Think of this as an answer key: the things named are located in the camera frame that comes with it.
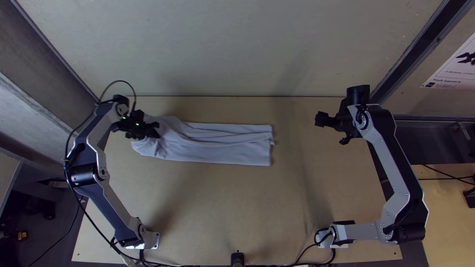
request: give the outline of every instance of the beige table surface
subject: beige table surface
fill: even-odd
[[[132,216],[161,234],[147,260],[180,265],[228,265],[240,250],[251,265],[291,264],[332,221],[367,223],[385,203],[366,142],[314,126],[321,110],[333,115],[341,98],[138,97],[150,115],[183,121],[270,124],[276,145],[272,166],[164,161],[142,157],[123,133],[107,147],[111,186]],[[90,202],[87,211],[111,238],[113,231]],[[126,250],[133,256],[138,251]],[[310,249],[303,261],[326,261],[329,249]],[[335,262],[400,259],[398,246],[360,241],[338,250]],[[73,261],[121,263],[83,219]]]
[[[475,164],[431,165],[457,177],[475,173]],[[423,166],[413,166],[418,178],[443,178]],[[475,266],[475,209],[465,202],[463,191],[473,185],[456,180],[420,182],[429,208],[426,237],[423,240],[431,267]]]

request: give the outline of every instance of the metal frame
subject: metal frame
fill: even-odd
[[[396,138],[409,163],[475,163],[475,122],[456,118],[395,116]]]
[[[371,103],[383,104],[434,50],[473,6],[473,0],[445,0],[371,93]]]
[[[0,216],[3,213],[5,204],[10,196],[10,193],[13,190],[16,190],[16,187],[22,187],[24,185],[29,185],[36,181],[51,179],[62,175],[61,171],[55,172],[55,170],[50,170],[43,165],[40,165],[36,162],[32,162],[22,156],[19,156],[9,150],[4,149],[3,147],[0,147],[0,153],[18,160],[18,165],[8,184],[5,196],[0,199]]]

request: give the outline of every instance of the poster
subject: poster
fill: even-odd
[[[432,74],[421,87],[475,89],[475,34]]]

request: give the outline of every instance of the white cloth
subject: white cloth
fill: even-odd
[[[132,141],[142,156],[165,160],[271,165],[272,126],[187,123],[177,117],[145,115],[146,123],[158,122],[161,138]]]

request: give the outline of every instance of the white wall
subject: white wall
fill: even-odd
[[[140,95],[343,96],[374,88],[441,0],[18,2],[98,95],[123,79]]]

